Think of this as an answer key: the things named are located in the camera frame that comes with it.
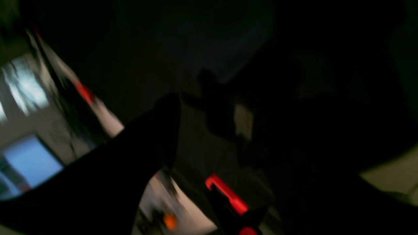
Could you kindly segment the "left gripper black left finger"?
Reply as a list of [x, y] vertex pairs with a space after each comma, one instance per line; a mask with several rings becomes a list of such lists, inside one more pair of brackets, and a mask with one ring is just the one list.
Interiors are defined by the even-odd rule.
[[1, 225], [26, 235], [129, 235], [149, 180], [176, 159], [180, 98], [171, 93], [46, 183], [1, 202]]

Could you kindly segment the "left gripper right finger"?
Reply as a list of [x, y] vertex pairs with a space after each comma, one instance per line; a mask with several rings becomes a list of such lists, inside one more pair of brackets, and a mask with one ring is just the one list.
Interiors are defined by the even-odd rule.
[[261, 170], [286, 235], [416, 235], [417, 206], [377, 189], [359, 172], [394, 159], [417, 141], [417, 125], [392, 73], [353, 77], [348, 95], [296, 98], [259, 85], [252, 140], [233, 130], [228, 90], [200, 72], [211, 132], [238, 146], [235, 160]]

